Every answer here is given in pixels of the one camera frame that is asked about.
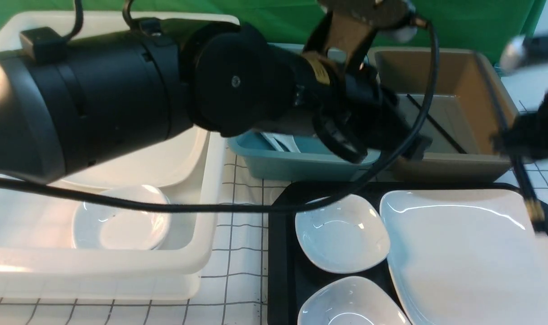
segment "tan plastic bin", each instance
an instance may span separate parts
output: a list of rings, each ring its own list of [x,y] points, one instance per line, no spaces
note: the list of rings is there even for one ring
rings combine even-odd
[[[430,49],[375,48],[369,61],[377,67],[381,82],[400,97],[400,110],[412,124],[418,109],[406,98],[411,94],[423,102],[429,74]],[[484,56],[481,57],[499,103],[512,123],[518,114],[499,76]],[[483,76],[479,74],[474,53],[468,50],[441,49],[439,80],[430,115],[467,152],[459,154],[426,121],[421,134],[433,138],[433,144],[421,161],[399,159],[392,171],[400,181],[495,181],[511,165],[497,156],[489,137],[497,132],[491,99]]]

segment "yellow label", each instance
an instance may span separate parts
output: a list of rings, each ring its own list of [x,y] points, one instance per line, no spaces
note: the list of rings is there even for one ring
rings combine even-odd
[[[309,64],[312,66],[312,70],[314,70],[314,76],[316,77],[316,80],[318,80],[319,83],[323,83],[327,86],[330,85],[330,76],[328,75],[328,71],[326,71],[326,68],[324,68],[324,65],[315,58],[305,58]]]

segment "black tray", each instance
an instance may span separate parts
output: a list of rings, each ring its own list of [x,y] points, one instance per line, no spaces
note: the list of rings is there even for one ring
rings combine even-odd
[[[274,205],[300,204],[328,196],[348,183],[305,181],[289,185]],[[378,211],[384,194],[395,190],[506,189],[508,184],[418,184],[369,183],[357,194]],[[548,205],[542,202],[548,234]],[[317,268],[303,253],[294,229],[295,214],[270,214],[268,217],[268,325],[295,325],[303,303],[315,292],[338,279],[358,275],[375,282],[400,307],[400,300],[388,271],[387,261],[356,274],[332,274]]]

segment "green backdrop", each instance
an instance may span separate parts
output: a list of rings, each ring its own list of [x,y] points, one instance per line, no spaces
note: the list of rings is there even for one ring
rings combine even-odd
[[[442,47],[476,49],[496,62],[511,37],[532,33],[546,0],[413,0]],[[123,0],[84,0],[86,10],[121,10]],[[323,13],[315,0],[136,0],[135,10],[225,13],[256,26],[271,42],[304,43]],[[0,28],[16,13],[72,10],[71,0],[0,0]],[[420,33],[411,43],[427,46]],[[376,45],[393,45],[385,39]]]

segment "blue plastic bin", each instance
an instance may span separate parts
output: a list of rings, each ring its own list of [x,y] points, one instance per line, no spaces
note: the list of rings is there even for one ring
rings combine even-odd
[[[230,138],[228,145],[244,159],[253,177],[274,181],[350,181],[381,155],[369,150],[360,165],[353,165],[332,154],[319,139],[295,136],[295,140],[300,153],[278,152],[255,132]]]

